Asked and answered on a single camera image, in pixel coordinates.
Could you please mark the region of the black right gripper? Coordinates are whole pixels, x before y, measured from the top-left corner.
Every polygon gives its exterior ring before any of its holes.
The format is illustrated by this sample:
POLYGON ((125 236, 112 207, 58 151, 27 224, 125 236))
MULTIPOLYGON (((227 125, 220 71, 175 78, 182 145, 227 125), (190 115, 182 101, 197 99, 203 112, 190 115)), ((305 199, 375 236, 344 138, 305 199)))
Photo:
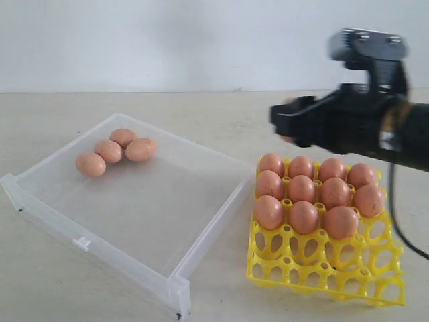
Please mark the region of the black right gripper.
POLYGON ((338 97, 301 96, 270 107, 275 133, 300 148, 318 146, 336 154, 374 158, 411 158, 404 124, 412 107, 401 61, 369 60, 344 63, 368 73, 367 89, 341 85, 338 97))

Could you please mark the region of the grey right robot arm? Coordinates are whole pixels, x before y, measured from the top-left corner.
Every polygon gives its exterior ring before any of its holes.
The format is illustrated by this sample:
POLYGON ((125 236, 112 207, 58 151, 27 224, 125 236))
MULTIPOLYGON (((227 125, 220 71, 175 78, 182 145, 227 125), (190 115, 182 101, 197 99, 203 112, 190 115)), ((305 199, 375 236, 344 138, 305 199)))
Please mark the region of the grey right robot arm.
POLYGON ((428 104, 408 99, 401 62, 347 62, 365 70, 367 84, 343 83, 317 99, 303 96, 274 105, 275 132, 301 148, 318 146, 334 154, 358 154, 428 170, 428 104))

